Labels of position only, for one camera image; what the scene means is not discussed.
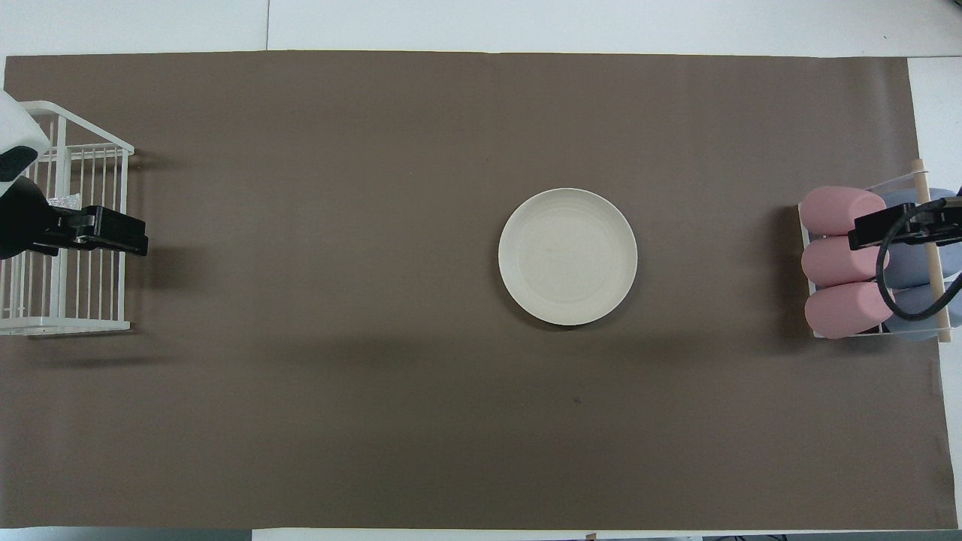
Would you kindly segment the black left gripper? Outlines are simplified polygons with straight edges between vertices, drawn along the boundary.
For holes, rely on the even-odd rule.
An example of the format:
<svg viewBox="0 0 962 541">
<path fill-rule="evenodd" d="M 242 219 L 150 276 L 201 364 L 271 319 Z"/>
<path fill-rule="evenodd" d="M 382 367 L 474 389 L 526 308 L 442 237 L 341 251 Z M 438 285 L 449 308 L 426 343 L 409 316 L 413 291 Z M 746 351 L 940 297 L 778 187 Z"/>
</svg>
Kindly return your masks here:
<svg viewBox="0 0 962 541">
<path fill-rule="evenodd" d="M 145 256 L 147 224 L 103 206 L 51 207 L 31 179 L 18 176 L 1 198 L 1 259 L 24 251 L 56 256 L 61 249 Z"/>
</svg>

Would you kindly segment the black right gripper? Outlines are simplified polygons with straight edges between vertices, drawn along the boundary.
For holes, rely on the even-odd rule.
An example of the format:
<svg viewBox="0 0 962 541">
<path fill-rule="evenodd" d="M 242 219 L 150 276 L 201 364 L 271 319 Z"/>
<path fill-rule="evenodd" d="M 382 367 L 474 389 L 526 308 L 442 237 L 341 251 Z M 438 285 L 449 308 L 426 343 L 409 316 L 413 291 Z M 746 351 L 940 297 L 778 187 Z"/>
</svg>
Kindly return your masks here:
<svg viewBox="0 0 962 541">
<path fill-rule="evenodd" d="M 948 246 L 961 240 L 961 198 L 956 195 L 921 204 L 897 204 L 860 216 L 853 225 L 855 228 L 846 234 L 851 251 L 883 244 Z"/>
</svg>

